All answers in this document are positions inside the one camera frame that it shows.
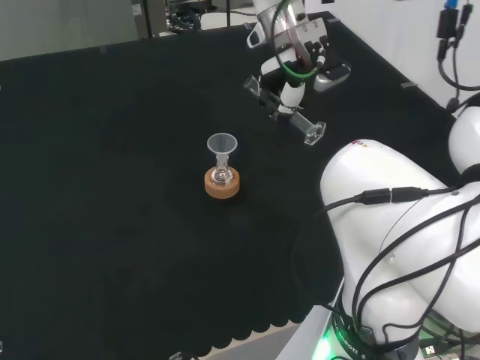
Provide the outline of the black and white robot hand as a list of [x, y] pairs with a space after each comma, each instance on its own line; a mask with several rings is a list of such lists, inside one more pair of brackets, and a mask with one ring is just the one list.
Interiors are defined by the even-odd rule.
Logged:
[[252, 92], [271, 117], [289, 120], [303, 109], [309, 82], [315, 92], [326, 92], [351, 74], [350, 66], [341, 61], [328, 37], [308, 40], [304, 48], [311, 64], [305, 63], [292, 44], [285, 44], [274, 49], [274, 56], [253, 77]]

